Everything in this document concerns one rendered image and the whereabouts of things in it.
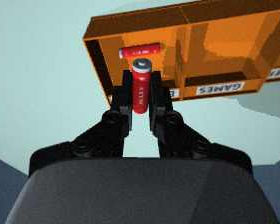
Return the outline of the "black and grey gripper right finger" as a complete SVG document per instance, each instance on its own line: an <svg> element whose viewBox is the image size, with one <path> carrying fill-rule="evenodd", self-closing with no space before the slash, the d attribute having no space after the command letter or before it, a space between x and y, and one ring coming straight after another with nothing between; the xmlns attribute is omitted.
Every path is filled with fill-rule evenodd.
<svg viewBox="0 0 280 224"><path fill-rule="evenodd" d="M184 123L173 110L169 87L162 86L161 72L153 71L149 92L150 131L158 139L159 156L210 158L239 165L253 176L251 158L243 151L210 141Z"/></svg>

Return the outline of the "orange bin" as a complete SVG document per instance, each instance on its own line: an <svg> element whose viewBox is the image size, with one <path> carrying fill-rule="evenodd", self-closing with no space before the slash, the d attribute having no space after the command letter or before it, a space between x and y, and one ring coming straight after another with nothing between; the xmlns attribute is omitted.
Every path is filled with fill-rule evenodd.
<svg viewBox="0 0 280 224"><path fill-rule="evenodd" d="M83 43L110 108L114 86L138 58L161 72L172 102L259 93L280 82L280 0L197 0L95 16ZM160 53L118 53L152 43Z"/></svg>

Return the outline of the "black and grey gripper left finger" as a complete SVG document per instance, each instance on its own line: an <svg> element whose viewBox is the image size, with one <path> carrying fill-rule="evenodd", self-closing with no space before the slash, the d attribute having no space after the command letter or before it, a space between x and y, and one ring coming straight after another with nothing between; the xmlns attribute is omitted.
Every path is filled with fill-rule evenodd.
<svg viewBox="0 0 280 224"><path fill-rule="evenodd" d="M132 131L133 75L123 70L122 86L114 86L111 108L99 123L66 141L35 151L29 162L29 175L43 165L75 157L123 157L124 139ZM118 151L119 150L119 151Z"/></svg>

